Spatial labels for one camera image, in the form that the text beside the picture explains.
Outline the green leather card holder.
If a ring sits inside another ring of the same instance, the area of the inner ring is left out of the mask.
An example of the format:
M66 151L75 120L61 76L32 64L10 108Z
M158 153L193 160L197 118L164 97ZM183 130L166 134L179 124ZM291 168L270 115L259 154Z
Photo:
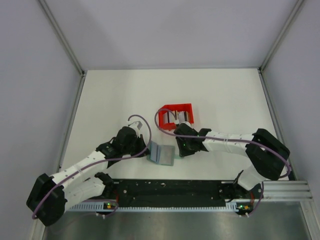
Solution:
M150 146L149 146L149 154L147 155L146 159L150 162ZM173 166L175 159L182 159L178 154L176 154L176 148L173 145L160 145L160 158L159 164L161 166Z

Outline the red plastic card tray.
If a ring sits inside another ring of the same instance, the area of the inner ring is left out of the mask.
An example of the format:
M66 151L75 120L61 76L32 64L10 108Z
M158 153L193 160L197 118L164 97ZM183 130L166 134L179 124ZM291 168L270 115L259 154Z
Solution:
M193 107L191 103L166 104L155 114L160 129L172 131L181 123L194 124Z

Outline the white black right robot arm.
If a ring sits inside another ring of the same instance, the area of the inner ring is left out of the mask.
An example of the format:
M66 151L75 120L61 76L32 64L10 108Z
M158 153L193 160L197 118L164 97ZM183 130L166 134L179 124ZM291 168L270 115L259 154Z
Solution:
M247 157L250 166L242 170L234 180L233 192L245 198L252 189L265 180L277 181L291 171L289 149L269 131L259 128L252 134L230 134L202 128L196 131L184 122L176 126L173 134L179 155L187 157L196 152L225 152Z

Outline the silver striped credit card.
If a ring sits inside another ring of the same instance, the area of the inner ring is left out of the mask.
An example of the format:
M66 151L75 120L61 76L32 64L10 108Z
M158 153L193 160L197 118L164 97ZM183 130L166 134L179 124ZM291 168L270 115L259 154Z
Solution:
M161 154L161 147L156 142L152 141L150 144L150 155L149 158L155 164L160 163L160 154Z

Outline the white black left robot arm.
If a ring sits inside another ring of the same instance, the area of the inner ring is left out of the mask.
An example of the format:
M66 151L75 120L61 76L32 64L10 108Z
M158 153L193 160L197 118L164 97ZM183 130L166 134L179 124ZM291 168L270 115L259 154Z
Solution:
M117 196L113 179L104 171L122 160L141 158L149 154L150 141L145 142L133 125L122 127L110 141L71 167L53 175L40 175L27 198L32 219L46 227L56 223L73 206L89 199L113 201Z

